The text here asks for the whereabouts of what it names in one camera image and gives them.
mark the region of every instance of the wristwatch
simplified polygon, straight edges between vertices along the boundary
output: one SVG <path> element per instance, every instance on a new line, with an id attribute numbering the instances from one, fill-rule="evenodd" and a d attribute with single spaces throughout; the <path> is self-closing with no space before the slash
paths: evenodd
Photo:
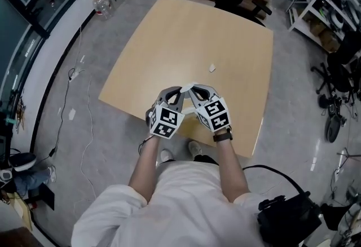
<path id="1" fill-rule="evenodd" d="M 221 135 L 214 135 L 213 136 L 213 140 L 215 142 L 220 142 L 220 141 L 224 141 L 224 140 L 233 140 L 233 136 L 232 136 L 232 128 L 228 127 L 227 128 L 227 132 Z"/>

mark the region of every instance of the window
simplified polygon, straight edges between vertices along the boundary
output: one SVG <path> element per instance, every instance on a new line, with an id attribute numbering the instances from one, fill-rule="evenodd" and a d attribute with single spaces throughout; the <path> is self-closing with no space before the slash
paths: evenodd
<path id="1" fill-rule="evenodd" d="M 75 0 L 0 0 L 0 111 L 14 117 L 32 62 Z"/>

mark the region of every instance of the white t-shirt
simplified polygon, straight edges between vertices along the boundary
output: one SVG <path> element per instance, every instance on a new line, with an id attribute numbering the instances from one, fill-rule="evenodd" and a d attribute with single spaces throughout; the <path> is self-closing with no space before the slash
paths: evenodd
<path id="1" fill-rule="evenodd" d="M 264 197 L 230 203 L 214 164 L 175 161 L 157 172 L 149 204 L 129 186 L 108 187 L 75 224 L 72 247 L 264 246 L 257 223 Z"/>

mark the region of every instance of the wooden table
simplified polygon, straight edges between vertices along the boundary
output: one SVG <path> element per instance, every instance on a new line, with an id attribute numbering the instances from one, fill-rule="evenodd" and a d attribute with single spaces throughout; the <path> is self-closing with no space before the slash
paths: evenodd
<path id="1" fill-rule="evenodd" d="M 190 82 L 212 86 L 230 110 L 235 152 L 250 157 L 265 110 L 272 49 L 273 32 L 249 20 L 187 0 L 158 0 L 125 46 L 99 99 L 144 119 L 163 89 Z M 213 134 L 193 114 L 178 132 L 214 145 Z"/>

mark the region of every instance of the white sneaker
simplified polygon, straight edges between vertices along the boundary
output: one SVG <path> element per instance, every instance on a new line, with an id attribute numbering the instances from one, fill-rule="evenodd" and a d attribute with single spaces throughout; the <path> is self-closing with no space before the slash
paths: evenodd
<path id="1" fill-rule="evenodd" d="M 190 150 L 190 153 L 192 154 L 193 159 L 196 156 L 202 154 L 201 146 L 196 141 L 191 141 L 191 142 L 188 143 L 188 150 Z"/>
<path id="2" fill-rule="evenodd" d="M 173 159 L 174 159 L 174 156 L 168 149 L 163 149 L 160 152 L 160 160 L 162 163 L 164 163 L 168 160 L 173 160 Z"/>
<path id="3" fill-rule="evenodd" d="M 55 183 L 56 181 L 55 166 L 48 167 L 48 170 L 50 171 L 50 182 Z"/>

